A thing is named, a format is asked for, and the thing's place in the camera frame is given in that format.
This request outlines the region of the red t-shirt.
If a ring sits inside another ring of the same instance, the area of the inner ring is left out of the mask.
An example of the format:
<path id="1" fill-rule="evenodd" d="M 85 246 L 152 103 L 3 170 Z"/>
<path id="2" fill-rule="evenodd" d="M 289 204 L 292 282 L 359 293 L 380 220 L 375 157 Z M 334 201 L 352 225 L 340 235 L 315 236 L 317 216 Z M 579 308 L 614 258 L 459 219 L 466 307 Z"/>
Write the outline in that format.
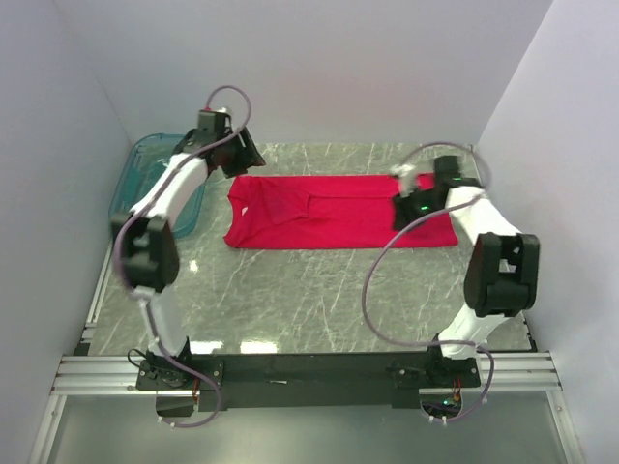
<path id="1" fill-rule="evenodd" d="M 238 177 L 223 240 L 246 249 L 381 248 L 396 235 L 397 193 L 387 175 Z"/>

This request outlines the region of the teal transparent plastic bin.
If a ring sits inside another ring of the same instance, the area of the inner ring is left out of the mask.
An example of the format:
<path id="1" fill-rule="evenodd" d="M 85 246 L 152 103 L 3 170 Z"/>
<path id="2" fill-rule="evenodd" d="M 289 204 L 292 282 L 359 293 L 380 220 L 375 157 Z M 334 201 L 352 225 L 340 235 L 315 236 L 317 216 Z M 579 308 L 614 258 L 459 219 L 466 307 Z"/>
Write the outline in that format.
<path id="1" fill-rule="evenodd" d="M 183 134 L 154 133 L 133 145 L 108 209 L 110 218 L 127 212 L 145 196 L 168 167 L 174 149 L 183 139 Z M 204 185 L 196 188 L 178 216 L 173 228 L 177 239 L 188 237 L 197 225 L 204 190 Z"/>

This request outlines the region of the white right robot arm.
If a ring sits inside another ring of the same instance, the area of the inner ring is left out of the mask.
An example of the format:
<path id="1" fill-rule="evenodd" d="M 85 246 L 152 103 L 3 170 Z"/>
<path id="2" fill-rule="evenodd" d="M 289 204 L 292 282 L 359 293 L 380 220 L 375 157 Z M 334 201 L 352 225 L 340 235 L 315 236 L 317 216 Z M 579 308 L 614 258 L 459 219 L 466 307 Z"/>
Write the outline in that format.
<path id="1" fill-rule="evenodd" d="M 500 325 L 533 306 L 541 243 L 520 232 L 490 202 L 479 180 L 466 177 L 454 156 L 434 160 L 429 174 L 396 165 L 394 229 L 404 247 L 451 247 L 459 225 L 473 251 L 463 281 L 464 304 L 427 348 L 425 374 L 445 386 L 464 370 L 479 344 Z"/>

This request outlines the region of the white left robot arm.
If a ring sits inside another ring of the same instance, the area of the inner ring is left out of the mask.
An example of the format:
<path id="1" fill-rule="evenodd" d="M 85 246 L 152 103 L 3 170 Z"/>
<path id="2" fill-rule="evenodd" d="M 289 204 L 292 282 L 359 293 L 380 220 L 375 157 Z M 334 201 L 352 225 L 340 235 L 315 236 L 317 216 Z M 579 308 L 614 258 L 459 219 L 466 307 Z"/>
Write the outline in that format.
<path id="1" fill-rule="evenodd" d="M 159 376 L 173 389 L 183 388 L 193 376 L 192 362 L 182 357 L 189 340 L 172 292 L 180 271 L 175 224 L 213 172 L 234 178 L 265 164 L 246 127 L 234 128 L 227 109 L 207 107 L 198 112 L 196 127 L 177 144 L 149 191 L 110 221 L 114 271 L 138 301 L 149 333 L 149 352 L 165 358 Z"/>

